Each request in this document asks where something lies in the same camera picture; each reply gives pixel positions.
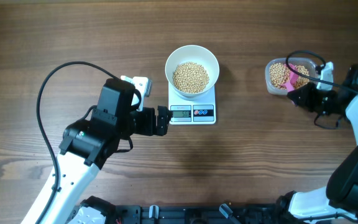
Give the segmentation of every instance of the kitchen scale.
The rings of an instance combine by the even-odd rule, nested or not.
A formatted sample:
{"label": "kitchen scale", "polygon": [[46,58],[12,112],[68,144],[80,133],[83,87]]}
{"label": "kitchen scale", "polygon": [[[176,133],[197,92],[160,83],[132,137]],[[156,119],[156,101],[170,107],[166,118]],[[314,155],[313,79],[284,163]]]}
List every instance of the kitchen scale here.
{"label": "kitchen scale", "polygon": [[168,84],[168,106],[172,111],[170,124],[214,124],[216,122],[215,86],[194,98],[185,97]]}

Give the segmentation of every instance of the white bowl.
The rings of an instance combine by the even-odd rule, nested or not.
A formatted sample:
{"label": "white bowl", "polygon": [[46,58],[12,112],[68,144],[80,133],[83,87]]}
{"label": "white bowl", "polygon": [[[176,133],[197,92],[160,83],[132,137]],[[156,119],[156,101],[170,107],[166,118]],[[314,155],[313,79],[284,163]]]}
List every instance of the white bowl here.
{"label": "white bowl", "polygon": [[[206,73],[209,76],[209,83],[205,86],[202,92],[185,93],[174,86],[173,73],[178,65],[186,62],[195,62],[202,65],[206,70]],[[169,85],[171,85],[177,93],[187,98],[192,98],[202,95],[215,85],[219,76],[219,63],[218,60],[216,60],[216,57],[208,49],[197,45],[187,45],[176,49],[169,55],[165,64],[165,76],[167,76]]]}

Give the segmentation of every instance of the wooden table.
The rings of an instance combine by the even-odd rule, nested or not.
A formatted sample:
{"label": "wooden table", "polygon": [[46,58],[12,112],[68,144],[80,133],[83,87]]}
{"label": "wooden table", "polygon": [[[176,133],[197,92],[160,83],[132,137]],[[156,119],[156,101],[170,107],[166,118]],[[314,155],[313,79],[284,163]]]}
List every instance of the wooden table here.
{"label": "wooden table", "polygon": [[[35,117],[40,85],[56,66],[95,63],[154,81],[146,106],[168,105],[164,65],[183,45],[217,57],[218,122],[133,136],[81,199],[111,203],[272,203],[291,190],[323,187],[354,149],[352,129],[313,126],[315,114],[270,95],[266,64],[298,49],[335,63],[341,83],[358,63],[358,2],[130,1],[0,5],[0,223],[19,223],[52,162]],[[64,68],[48,82],[41,116],[55,152],[67,125],[96,104],[107,76]]]}

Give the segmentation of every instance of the bowl of beans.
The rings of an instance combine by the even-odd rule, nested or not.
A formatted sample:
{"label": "bowl of beans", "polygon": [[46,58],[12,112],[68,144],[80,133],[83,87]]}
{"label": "bowl of beans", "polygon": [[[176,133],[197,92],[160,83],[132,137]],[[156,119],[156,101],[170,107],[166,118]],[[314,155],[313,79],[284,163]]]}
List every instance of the bowl of beans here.
{"label": "bowl of beans", "polygon": [[[316,74],[316,64],[308,58],[290,58],[289,64],[294,65],[296,70],[306,76],[318,78]],[[287,89],[283,86],[290,77],[290,69],[285,65],[285,58],[274,59],[269,62],[265,69],[267,91],[274,95],[286,95]],[[293,85],[294,89],[299,89],[310,82],[309,79],[299,77]]]}
{"label": "bowl of beans", "polygon": [[200,96],[215,85],[219,63],[208,49],[187,45],[176,49],[167,59],[165,75],[178,94]]}

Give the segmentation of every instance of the plastic container of beans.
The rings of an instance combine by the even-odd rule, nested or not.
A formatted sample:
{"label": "plastic container of beans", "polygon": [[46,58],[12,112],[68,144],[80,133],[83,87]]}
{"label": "plastic container of beans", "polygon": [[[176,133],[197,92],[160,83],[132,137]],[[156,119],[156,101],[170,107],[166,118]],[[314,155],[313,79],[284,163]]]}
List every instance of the plastic container of beans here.
{"label": "plastic container of beans", "polygon": [[[309,76],[311,76],[313,78],[318,78],[318,76],[316,74],[316,64],[312,60],[310,60],[308,58],[290,58],[288,60],[288,62],[293,65],[305,66],[305,68],[309,71]],[[280,89],[274,87],[272,84],[272,80],[270,79],[269,68],[270,68],[270,66],[272,66],[275,63],[285,64],[285,58],[274,59],[266,65],[265,78],[266,78],[267,91],[274,95],[287,95],[287,93],[288,93],[287,90],[280,90]]]}

